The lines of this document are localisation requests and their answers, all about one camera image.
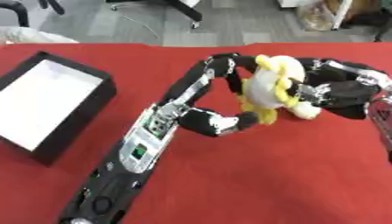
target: wire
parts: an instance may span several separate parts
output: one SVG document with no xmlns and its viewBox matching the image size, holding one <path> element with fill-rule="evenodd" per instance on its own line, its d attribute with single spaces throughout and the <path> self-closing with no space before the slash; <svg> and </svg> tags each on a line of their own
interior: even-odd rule
<svg viewBox="0 0 392 224">
<path fill-rule="evenodd" d="M 141 26 L 145 27 L 147 30 L 149 30 L 150 32 L 152 32 L 152 33 L 154 34 L 154 36 L 155 36 L 157 39 L 159 39 L 159 36 L 157 35 L 157 33 L 156 33 L 154 30 L 152 30 L 147 24 L 144 24 L 144 23 L 142 23 L 142 22 L 140 22 L 140 21 L 137 21 L 137 20 L 135 20 L 135 19 L 133 19 L 133 18 L 130 18 L 130 17 L 124 16 L 124 15 L 121 15 L 121 17 L 122 17 L 122 18 L 126 18 L 126 19 L 128 19 L 129 21 L 132 21 L 132 22 L 135 22 L 135 23 L 140 24 Z"/>
</svg>

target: black box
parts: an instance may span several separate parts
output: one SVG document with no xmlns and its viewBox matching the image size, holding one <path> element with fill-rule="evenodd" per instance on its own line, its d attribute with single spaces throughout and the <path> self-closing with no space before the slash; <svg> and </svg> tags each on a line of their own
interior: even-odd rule
<svg viewBox="0 0 392 224">
<path fill-rule="evenodd" d="M 38 52 L 0 77 L 0 137 L 49 165 L 115 95 L 108 73 Z"/>
</svg>

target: red table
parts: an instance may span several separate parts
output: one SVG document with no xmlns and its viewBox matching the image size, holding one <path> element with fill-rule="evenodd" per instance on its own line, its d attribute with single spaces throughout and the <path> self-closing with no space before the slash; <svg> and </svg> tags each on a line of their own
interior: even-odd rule
<svg viewBox="0 0 392 224">
<path fill-rule="evenodd" d="M 7 45 L 0 48 L 0 73 L 40 50 L 111 73 L 118 96 L 51 167 L 0 143 L 4 224 L 54 223 L 142 109 L 209 54 L 334 57 L 392 73 L 391 44 Z M 226 114 L 238 111 L 224 80 L 214 83 L 200 105 Z M 181 129 L 123 223 L 392 223 L 392 167 L 370 121 L 326 111 L 310 122 L 282 112 L 273 126 L 216 139 Z"/>
</svg>

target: gray floor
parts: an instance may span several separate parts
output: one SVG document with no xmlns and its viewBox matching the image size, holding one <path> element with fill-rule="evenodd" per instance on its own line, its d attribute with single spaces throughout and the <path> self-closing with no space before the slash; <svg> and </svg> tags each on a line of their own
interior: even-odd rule
<svg viewBox="0 0 392 224">
<path fill-rule="evenodd" d="M 80 42 L 240 46 L 255 42 L 367 42 L 375 34 L 367 27 L 304 31 L 294 11 L 279 10 L 277 0 L 201 0 L 196 9 L 203 13 L 204 22 L 197 30 L 191 30 L 189 19 L 159 0 L 126 3 L 129 7 L 119 11 L 112 11 L 104 0 L 61 0 L 66 8 L 63 16 L 40 9 L 37 0 L 22 2 L 29 9 L 31 27 Z M 0 10 L 0 25 L 16 22 L 10 11 Z M 384 41 L 392 41 L 392 33 Z"/>
</svg>

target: plush toy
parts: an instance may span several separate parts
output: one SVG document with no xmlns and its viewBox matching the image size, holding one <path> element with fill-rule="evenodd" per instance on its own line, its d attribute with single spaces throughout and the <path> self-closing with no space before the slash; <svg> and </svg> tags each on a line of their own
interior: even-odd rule
<svg viewBox="0 0 392 224">
<path fill-rule="evenodd" d="M 301 63 L 289 56 L 256 57 L 258 68 L 250 79 L 242 80 L 243 95 L 241 109 L 255 111 L 259 123 L 270 125 L 277 119 L 277 109 L 284 107 L 302 119 L 313 119 L 321 108 L 313 107 L 308 101 L 287 94 L 293 81 L 303 82 L 305 70 Z"/>
</svg>

